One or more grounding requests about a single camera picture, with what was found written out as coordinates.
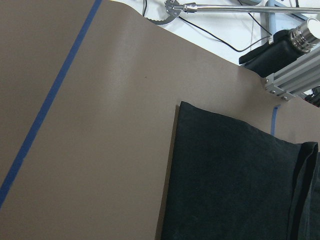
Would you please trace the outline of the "black printed t-shirt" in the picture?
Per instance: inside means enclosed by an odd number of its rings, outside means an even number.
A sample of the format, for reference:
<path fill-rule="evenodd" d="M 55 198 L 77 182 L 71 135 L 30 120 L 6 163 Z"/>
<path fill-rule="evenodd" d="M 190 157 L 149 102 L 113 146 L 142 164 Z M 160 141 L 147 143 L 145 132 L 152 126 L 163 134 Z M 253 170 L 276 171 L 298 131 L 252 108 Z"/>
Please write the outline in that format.
<path fill-rule="evenodd" d="M 317 240 L 320 150 L 181 102 L 163 240 Z"/>

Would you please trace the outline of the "green tipped grabber stick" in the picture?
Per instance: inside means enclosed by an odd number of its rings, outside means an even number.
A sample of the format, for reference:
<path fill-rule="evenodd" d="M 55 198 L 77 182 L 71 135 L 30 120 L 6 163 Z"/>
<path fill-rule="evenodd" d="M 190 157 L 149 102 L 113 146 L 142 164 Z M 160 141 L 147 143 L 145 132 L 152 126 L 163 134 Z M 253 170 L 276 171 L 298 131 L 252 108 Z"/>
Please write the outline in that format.
<path fill-rule="evenodd" d="M 210 5 L 195 2 L 180 4 L 177 0 L 164 2 L 167 18 L 154 20 L 146 18 L 156 25 L 167 25 L 185 13 L 284 13 L 284 14 L 319 14 L 320 8 L 312 7 L 282 7 L 282 6 L 254 6 L 254 5 Z"/>

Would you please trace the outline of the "aluminium frame post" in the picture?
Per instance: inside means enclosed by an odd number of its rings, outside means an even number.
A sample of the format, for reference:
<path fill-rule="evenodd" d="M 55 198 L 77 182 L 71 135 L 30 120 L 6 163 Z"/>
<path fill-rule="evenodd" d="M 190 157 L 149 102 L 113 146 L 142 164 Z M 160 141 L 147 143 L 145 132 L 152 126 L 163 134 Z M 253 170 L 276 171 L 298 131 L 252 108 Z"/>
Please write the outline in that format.
<path fill-rule="evenodd" d="M 320 85 L 320 48 L 316 47 L 263 81 L 268 93 L 289 101 L 304 98 L 305 92 Z"/>

